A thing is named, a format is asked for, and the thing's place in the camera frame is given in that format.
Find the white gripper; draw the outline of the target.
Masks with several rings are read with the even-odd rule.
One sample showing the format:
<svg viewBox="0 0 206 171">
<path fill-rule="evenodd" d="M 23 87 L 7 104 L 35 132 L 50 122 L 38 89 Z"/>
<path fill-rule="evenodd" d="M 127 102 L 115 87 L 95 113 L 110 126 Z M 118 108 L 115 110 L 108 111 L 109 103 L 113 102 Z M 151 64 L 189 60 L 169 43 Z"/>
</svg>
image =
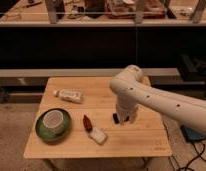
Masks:
<svg viewBox="0 0 206 171">
<path fill-rule="evenodd" d="M 124 117 L 129 116 L 129 122 L 132 124 L 136 120 L 138 103 L 136 101 L 118 97 L 116 102 L 116 113 L 120 125 L 124 125 Z"/>
</svg>

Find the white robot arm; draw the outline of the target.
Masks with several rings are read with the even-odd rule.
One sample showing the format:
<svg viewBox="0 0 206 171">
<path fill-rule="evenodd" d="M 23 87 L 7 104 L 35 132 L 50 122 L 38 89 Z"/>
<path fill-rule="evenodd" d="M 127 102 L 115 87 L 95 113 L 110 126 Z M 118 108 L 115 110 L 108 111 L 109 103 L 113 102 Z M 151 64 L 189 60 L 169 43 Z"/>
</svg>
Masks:
<svg viewBox="0 0 206 171">
<path fill-rule="evenodd" d="M 129 65 L 110 81 L 121 124 L 126 118 L 133 122 L 141 104 L 206 136 L 206 101 L 144 85 L 143 77 L 138 66 Z"/>
</svg>

